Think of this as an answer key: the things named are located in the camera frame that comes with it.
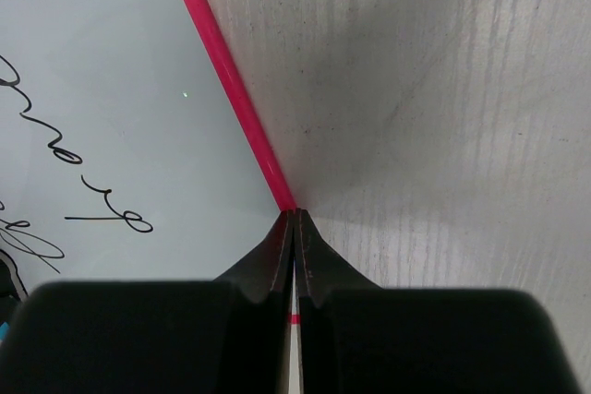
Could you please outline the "pink framed whiteboard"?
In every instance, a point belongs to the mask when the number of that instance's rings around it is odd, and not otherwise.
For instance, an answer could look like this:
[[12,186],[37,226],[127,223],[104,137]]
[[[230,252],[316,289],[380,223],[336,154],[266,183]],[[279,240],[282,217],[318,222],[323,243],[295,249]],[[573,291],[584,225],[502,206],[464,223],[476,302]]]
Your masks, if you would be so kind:
[[183,0],[1,0],[1,251],[27,290],[211,281],[279,212]]

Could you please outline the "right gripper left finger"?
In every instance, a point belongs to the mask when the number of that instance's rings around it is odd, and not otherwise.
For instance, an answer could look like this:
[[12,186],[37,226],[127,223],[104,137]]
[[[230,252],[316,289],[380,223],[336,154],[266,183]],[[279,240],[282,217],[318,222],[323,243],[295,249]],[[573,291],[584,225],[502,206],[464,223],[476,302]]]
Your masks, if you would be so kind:
[[64,281],[1,346],[5,393],[285,393],[294,213],[211,281]]

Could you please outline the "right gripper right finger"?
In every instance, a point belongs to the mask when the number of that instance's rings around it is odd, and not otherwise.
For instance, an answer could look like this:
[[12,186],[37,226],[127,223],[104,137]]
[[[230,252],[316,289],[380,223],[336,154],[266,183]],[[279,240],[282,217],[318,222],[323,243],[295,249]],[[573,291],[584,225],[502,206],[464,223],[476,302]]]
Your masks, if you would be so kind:
[[552,321],[509,289],[373,283],[294,215],[306,393],[577,393]]

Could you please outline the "blue bone-shaped eraser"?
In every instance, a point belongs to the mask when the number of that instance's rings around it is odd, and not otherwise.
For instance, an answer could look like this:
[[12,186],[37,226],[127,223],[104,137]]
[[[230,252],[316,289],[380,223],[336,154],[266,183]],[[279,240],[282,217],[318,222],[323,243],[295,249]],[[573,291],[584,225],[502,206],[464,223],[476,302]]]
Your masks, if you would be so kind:
[[0,341],[3,341],[5,339],[8,329],[9,325],[7,322],[2,322],[0,324]]

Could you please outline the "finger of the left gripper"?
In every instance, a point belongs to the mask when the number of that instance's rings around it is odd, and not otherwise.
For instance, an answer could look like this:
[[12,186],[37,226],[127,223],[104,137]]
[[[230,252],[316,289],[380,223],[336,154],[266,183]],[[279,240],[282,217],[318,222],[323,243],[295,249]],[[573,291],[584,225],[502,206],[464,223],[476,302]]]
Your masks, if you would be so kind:
[[28,297],[22,279],[18,274],[16,262],[5,251],[0,253],[0,315],[2,320],[10,320]]

